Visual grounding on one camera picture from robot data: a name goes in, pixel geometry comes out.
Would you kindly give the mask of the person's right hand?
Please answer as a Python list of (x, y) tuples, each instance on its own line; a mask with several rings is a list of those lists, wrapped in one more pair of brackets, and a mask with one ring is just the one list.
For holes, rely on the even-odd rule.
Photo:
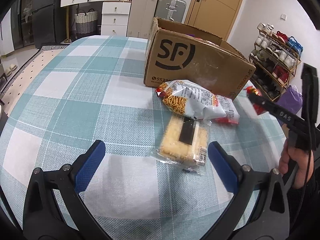
[(295, 161), (298, 165), (292, 187), (294, 189), (301, 189), (305, 184), (305, 180), (308, 182), (313, 174), (313, 152), (309, 154), (299, 148), (291, 147), (288, 145), (288, 139), (286, 139), (278, 166), (281, 174), (287, 174), (289, 170), (289, 161), (291, 160)]

